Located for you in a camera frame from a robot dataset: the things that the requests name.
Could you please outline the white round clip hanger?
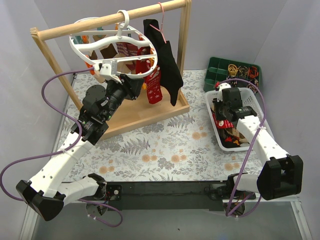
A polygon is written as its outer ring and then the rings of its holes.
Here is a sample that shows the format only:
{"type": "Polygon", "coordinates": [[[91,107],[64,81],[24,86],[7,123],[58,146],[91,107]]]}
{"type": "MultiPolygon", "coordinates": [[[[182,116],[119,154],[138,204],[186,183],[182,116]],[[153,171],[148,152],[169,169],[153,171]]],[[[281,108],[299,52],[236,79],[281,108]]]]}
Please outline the white round clip hanger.
{"type": "Polygon", "coordinates": [[[98,27],[69,36],[70,47],[92,68],[91,75],[100,83],[118,82],[121,74],[133,80],[145,78],[160,69],[151,40],[129,25],[126,10],[118,12],[124,21],[117,23],[114,30],[98,27]]]}

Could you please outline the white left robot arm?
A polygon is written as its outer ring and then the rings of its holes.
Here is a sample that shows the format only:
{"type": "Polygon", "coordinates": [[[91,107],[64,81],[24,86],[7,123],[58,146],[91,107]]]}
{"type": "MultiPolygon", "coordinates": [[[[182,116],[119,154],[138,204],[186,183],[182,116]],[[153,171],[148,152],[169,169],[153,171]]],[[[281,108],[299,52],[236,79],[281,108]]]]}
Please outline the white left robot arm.
{"type": "Polygon", "coordinates": [[[106,86],[93,85],[82,100],[77,123],[75,123],[60,148],[30,180],[20,180],[16,190],[21,198],[45,221],[54,219],[64,206],[84,197],[101,200],[106,196],[106,180],[96,173],[80,180],[64,183],[73,166],[88,152],[109,128],[107,121],[127,100],[140,95],[144,78],[131,78],[120,74],[120,81],[109,80],[106,86]]]}

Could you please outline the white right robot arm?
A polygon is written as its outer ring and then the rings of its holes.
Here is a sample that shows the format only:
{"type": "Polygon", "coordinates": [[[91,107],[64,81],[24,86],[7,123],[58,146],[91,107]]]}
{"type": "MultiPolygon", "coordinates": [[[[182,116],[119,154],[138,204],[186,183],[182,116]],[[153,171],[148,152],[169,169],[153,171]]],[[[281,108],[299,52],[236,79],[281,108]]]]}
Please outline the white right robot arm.
{"type": "Polygon", "coordinates": [[[258,193],[264,200],[297,195],[302,190],[303,160],[280,147],[265,129],[256,111],[244,106],[241,91],[222,83],[213,99],[215,117],[227,120],[246,138],[263,168],[259,175],[240,172],[228,177],[226,192],[237,199],[244,192],[258,193]]]}

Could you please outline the red christmas sock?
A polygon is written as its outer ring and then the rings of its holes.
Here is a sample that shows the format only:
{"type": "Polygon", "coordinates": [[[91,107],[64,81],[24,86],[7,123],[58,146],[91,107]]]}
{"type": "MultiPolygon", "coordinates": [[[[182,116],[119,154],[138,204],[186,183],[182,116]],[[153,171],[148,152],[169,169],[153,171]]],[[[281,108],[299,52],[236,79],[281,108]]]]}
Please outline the red christmas sock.
{"type": "Polygon", "coordinates": [[[160,102],[163,98],[160,80],[161,70],[159,66],[145,78],[147,99],[152,105],[160,102]]]}
{"type": "Polygon", "coordinates": [[[228,120],[215,120],[215,125],[218,129],[228,129],[234,127],[234,125],[228,120]]]}

